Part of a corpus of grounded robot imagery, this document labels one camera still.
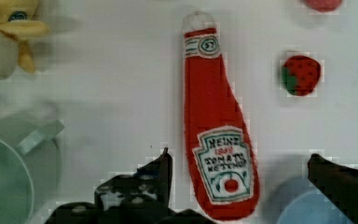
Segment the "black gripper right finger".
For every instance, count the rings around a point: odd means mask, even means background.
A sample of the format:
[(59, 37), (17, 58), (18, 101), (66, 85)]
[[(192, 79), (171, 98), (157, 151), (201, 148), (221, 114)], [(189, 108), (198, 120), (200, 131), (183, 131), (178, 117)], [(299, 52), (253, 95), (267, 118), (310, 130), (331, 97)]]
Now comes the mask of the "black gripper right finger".
[(358, 169), (339, 165), (312, 154), (308, 180), (348, 219), (358, 224)]

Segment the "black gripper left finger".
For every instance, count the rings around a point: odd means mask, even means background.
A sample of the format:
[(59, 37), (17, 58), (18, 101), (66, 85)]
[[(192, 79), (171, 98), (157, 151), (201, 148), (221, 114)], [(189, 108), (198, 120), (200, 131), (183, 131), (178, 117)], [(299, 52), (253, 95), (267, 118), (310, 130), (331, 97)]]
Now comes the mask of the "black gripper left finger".
[(94, 191), (94, 202), (103, 211), (146, 210), (169, 214), (172, 185), (172, 156), (163, 152), (132, 175), (116, 175)]

